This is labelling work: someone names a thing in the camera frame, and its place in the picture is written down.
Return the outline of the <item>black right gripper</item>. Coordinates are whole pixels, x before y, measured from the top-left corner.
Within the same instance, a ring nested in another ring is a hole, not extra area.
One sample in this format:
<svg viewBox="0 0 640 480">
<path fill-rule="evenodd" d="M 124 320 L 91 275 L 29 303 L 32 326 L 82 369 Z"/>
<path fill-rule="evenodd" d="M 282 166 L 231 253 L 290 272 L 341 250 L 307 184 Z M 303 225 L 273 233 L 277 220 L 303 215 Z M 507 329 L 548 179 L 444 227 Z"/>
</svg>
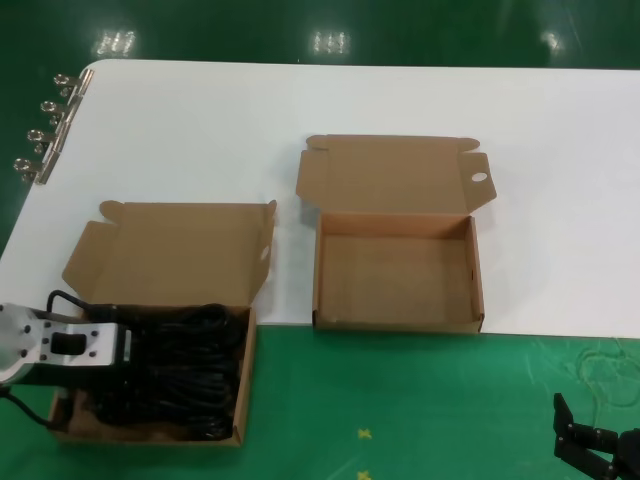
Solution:
<svg viewBox="0 0 640 480">
<path fill-rule="evenodd" d="M 553 397 L 554 455 L 585 475 L 639 480 L 638 428 L 616 432 L 576 423 L 564 397 Z"/>
</svg>

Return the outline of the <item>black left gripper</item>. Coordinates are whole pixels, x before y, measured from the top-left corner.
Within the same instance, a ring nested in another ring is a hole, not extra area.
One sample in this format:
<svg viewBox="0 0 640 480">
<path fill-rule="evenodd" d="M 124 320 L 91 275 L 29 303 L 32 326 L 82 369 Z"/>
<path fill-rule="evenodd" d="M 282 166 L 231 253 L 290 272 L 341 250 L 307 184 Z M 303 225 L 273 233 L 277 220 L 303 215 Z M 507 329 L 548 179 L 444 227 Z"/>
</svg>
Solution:
<svg viewBox="0 0 640 480">
<path fill-rule="evenodd" d="M 89 304 L 84 318 L 94 324 L 46 324 L 35 346 L 35 357 L 25 357 L 19 382 L 51 386 L 54 411 L 72 415 L 75 408 L 95 415 L 114 415 L 125 408 L 125 397 L 115 391 L 85 391 L 116 386 L 131 370 L 132 333 L 117 323 L 119 308 Z"/>
</svg>

